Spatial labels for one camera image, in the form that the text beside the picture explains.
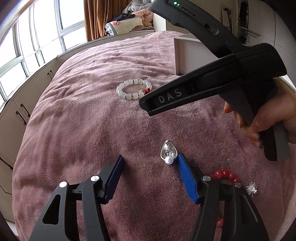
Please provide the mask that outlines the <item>right hand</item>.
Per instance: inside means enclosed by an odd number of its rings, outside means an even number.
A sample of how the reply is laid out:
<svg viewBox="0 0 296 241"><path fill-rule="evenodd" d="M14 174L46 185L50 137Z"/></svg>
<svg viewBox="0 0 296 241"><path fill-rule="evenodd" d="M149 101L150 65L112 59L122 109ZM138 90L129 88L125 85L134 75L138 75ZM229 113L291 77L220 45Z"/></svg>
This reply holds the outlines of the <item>right hand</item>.
<svg viewBox="0 0 296 241"><path fill-rule="evenodd" d="M264 104L255 116L251 126L225 102L224 112L234 113L234 117L249 142L261 148L263 146L259 133L269 129L277 122L282 122L288 131L288 142L295 144L295 92L279 79L276 81L277 94Z"/></svg>

